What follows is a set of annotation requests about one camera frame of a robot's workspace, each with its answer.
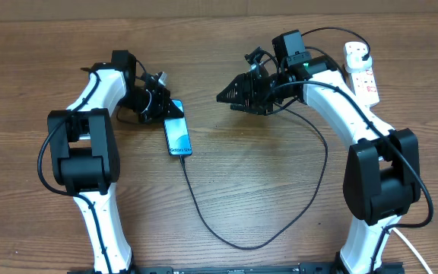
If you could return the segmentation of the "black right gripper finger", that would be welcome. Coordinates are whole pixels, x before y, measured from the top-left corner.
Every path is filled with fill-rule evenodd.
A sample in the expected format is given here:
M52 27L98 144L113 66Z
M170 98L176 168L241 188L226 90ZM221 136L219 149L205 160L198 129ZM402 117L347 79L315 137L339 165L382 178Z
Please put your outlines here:
M220 103L246 105L251 94L251 84L250 74L240 74L216 96L216 100Z
M255 115L265 115L267 113L267 110L261 109L261 108L250 108L247 106L239 105L239 104L231 104L230 105L231 110L236 110L244 113L250 113Z

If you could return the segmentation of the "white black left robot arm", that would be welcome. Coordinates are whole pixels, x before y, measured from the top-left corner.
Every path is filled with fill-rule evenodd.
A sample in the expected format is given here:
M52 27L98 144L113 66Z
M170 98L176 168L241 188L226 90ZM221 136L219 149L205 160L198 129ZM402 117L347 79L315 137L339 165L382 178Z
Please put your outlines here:
M83 216L94 252L92 273L136 273L135 258L122 229L116 199L120 159L111 119L117 107L137 116L139 123L178 120L185 114L166 89L164 72L136 69L142 64L127 50L115 50L110 62L87 68L88 84L64 110L47 116L48 136L37 158L51 152L52 172Z

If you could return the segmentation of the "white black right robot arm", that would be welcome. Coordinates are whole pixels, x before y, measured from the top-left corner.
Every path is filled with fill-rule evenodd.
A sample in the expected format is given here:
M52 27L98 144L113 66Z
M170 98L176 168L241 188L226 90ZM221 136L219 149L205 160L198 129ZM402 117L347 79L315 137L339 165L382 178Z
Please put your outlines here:
M418 140L409 129L397 130L378 118L340 65L326 53L311 56L303 34L292 30L275 37L270 58L275 73L262 61L266 52L246 55L248 72L240 74L216 99L233 110L267 116L300 102L317 111L348 151L344 200L353 216L344 246L330 273L401 273L401 263L384 263L389 235L402 216L427 192L420 176Z

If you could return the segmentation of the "blue Galaxy smartphone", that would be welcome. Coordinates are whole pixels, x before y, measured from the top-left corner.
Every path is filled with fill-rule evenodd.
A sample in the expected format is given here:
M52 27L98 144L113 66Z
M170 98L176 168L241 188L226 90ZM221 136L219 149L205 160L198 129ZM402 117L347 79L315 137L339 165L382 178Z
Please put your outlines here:
M167 147L171 156L190 156L192 146L186 118L166 118L163 121Z

